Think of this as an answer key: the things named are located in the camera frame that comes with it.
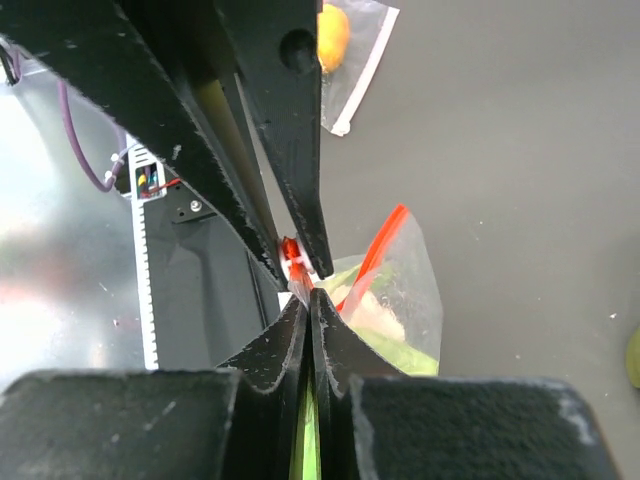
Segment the fake green cucumber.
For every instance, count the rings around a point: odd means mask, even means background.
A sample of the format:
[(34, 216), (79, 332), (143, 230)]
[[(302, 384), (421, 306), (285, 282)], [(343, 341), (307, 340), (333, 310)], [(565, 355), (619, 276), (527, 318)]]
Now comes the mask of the fake green cucumber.
[[(439, 372), (439, 361), (411, 347), (404, 340), (388, 337), (382, 333), (365, 327), (351, 328), (376, 354), (397, 370), (410, 376), (436, 376)], [(321, 457), (319, 440), (319, 422), (317, 402), (313, 397), (312, 375), (306, 384), (304, 402), (304, 429), (298, 431), (303, 440), (301, 452), (296, 462), (301, 467), (297, 479), (321, 479)]]

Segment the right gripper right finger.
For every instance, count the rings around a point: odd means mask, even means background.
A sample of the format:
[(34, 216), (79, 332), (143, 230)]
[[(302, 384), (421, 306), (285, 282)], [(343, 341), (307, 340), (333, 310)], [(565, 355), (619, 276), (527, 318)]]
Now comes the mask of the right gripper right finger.
[(325, 479), (616, 479), (590, 406), (536, 377), (411, 377), (309, 304)]

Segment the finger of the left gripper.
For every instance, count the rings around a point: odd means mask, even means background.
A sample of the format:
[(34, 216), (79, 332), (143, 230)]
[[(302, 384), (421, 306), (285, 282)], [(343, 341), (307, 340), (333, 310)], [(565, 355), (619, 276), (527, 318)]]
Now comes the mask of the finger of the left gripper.
[(333, 274), (320, 201), (317, 1), (218, 1), (256, 130), (316, 274)]
[(140, 141), (284, 284), (212, 2), (5, 1), (1, 33)]

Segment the clear zip bag red seal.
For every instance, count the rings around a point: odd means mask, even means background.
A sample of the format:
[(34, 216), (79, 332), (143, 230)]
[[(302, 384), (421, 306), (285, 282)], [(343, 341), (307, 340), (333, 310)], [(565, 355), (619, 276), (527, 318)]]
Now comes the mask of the clear zip bag red seal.
[(404, 341), (439, 361), (442, 302), (422, 230), (408, 207), (394, 208), (365, 254), (337, 260), (334, 275), (356, 265), (346, 302), (371, 291), (403, 325)]

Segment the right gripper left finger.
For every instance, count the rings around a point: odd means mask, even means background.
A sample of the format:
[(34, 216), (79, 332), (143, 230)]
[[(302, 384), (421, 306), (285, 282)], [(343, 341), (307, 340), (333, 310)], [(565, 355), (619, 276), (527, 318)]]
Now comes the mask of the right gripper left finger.
[(220, 367), (40, 370), (1, 395), (5, 479), (299, 479), (308, 313)]

